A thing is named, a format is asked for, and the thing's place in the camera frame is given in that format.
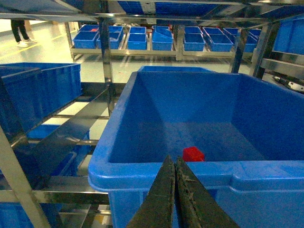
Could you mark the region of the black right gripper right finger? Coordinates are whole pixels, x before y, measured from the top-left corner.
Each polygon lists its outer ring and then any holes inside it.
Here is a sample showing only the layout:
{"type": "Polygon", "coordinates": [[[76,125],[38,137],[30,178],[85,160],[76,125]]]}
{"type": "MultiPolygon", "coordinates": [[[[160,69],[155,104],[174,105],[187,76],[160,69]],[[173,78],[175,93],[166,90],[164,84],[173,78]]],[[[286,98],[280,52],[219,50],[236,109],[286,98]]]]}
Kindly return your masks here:
{"type": "Polygon", "coordinates": [[[186,162],[175,163],[179,216],[183,228],[238,228],[217,204],[186,162]]]}

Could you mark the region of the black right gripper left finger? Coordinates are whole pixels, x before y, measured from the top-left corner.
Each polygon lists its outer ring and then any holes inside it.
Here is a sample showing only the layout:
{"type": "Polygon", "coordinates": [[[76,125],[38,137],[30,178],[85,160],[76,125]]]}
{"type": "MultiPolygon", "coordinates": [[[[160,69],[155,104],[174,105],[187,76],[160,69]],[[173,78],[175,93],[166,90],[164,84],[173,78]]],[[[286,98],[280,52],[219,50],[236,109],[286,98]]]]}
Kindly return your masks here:
{"type": "Polygon", "coordinates": [[[175,197],[175,165],[168,155],[128,228],[171,228],[175,197]]]}

